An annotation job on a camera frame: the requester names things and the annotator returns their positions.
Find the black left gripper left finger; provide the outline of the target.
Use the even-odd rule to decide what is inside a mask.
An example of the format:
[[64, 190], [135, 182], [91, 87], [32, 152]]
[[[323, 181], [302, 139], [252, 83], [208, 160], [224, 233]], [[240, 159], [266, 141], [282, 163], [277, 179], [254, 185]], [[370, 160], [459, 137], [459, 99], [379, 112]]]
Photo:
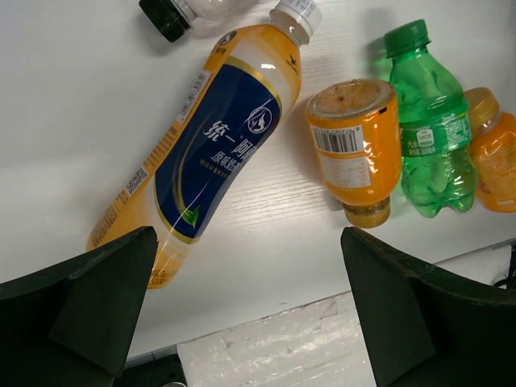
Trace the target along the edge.
[[111, 386], [121, 376], [158, 247], [140, 227], [1, 285], [3, 386]]

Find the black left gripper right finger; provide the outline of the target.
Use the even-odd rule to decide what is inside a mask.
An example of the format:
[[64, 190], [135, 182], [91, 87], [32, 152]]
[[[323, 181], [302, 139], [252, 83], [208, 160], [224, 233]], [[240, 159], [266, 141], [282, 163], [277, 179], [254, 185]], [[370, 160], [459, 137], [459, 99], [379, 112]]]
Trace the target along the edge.
[[343, 261], [378, 386], [513, 386], [515, 292], [462, 277], [357, 227]]

